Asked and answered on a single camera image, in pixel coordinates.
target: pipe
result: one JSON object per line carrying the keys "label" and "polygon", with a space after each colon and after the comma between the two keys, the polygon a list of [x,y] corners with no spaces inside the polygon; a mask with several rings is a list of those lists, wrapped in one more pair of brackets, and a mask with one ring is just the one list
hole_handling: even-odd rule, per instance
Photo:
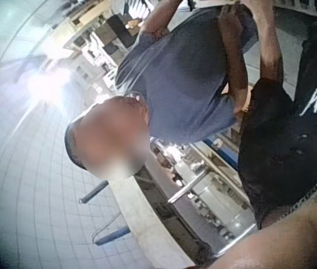
{"label": "pipe", "polygon": [[101,192],[107,185],[109,185],[109,182],[107,180],[103,180],[100,182],[98,186],[96,186],[91,192],[89,192],[87,195],[85,195],[83,198],[79,199],[79,204],[87,203],[91,199],[93,199],[99,192]]}
{"label": "pipe", "polygon": [[209,168],[201,171],[193,180],[187,183],[182,189],[176,192],[169,200],[168,203],[175,203],[178,199],[182,198],[185,193],[189,192],[198,182],[200,182],[209,172]]}
{"label": "pipe", "polygon": [[107,236],[104,236],[103,238],[100,238],[98,241],[95,242],[96,245],[104,245],[106,243],[109,243],[115,239],[118,239],[120,237],[123,237],[124,235],[127,235],[131,233],[130,228],[128,226],[125,226],[124,228],[120,228],[111,234],[108,234]]}

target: hand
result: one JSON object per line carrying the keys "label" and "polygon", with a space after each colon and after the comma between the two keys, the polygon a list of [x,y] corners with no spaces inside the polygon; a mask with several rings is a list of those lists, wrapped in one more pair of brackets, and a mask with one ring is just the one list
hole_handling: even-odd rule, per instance
{"label": "hand", "polygon": [[224,43],[232,43],[240,40],[242,34],[242,25],[237,16],[239,3],[234,5],[224,5],[222,7],[220,16],[218,17],[218,27],[223,38]]}
{"label": "hand", "polygon": [[273,15],[273,0],[242,0],[241,2],[251,10],[255,21]]}

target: skin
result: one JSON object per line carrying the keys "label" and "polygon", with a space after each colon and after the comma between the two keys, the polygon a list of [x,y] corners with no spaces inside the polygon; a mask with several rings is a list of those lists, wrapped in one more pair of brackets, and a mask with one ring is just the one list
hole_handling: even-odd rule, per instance
{"label": "skin", "polygon": [[92,108],[74,130],[79,158],[100,168],[115,159],[132,159],[142,135],[148,137],[148,107],[134,98],[111,98]]}
{"label": "skin", "polygon": [[241,6],[238,3],[232,6],[225,5],[218,18],[218,27],[227,54],[228,94],[234,100],[234,113],[237,119],[241,119],[241,110],[248,94],[247,69],[240,48],[240,35],[243,29],[238,19],[240,10]]}
{"label": "skin", "polygon": [[[282,54],[274,25],[272,0],[244,0],[253,13],[260,39],[260,76],[283,82]],[[314,268],[317,265],[317,192],[283,220],[289,208],[277,208],[263,229],[233,246],[211,269]]]}
{"label": "skin", "polygon": [[210,269],[317,266],[317,193],[285,219],[232,247]]}

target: metal rail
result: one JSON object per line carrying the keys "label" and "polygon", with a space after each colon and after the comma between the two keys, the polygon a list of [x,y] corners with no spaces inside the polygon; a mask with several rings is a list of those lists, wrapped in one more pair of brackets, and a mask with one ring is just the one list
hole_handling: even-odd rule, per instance
{"label": "metal rail", "polygon": [[193,180],[187,183],[182,189],[176,192],[169,200],[168,203],[175,203],[177,200],[183,197],[187,192],[189,192],[198,182],[200,182],[209,172],[206,168],[202,170]]}
{"label": "metal rail", "polygon": [[234,189],[241,196],[241,198],[243,198],[244,201],[246,201],[250,205],[247,194],[235,182],[233,182],[225,173],[220,171],[220,169],[213,163],[213,161],[210,160],[203,152],[201,152],[201,150],[197,146],[195,146],[194,144],[190,144],[190,146],[197,152],[197,154],[203,159],[203,161],[212,168],[213,171],[215,171],[218,175],[223,177],[226,183],[232,189]]}

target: black shirt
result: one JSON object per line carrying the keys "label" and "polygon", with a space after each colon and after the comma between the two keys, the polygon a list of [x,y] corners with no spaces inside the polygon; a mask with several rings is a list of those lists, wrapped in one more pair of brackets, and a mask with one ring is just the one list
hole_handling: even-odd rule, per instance
{"label": "black shirt", "polygon": [[304,44],[295,100],[261,79],[243,120],[238,170],[258,227],[317,183],[317,39]]}

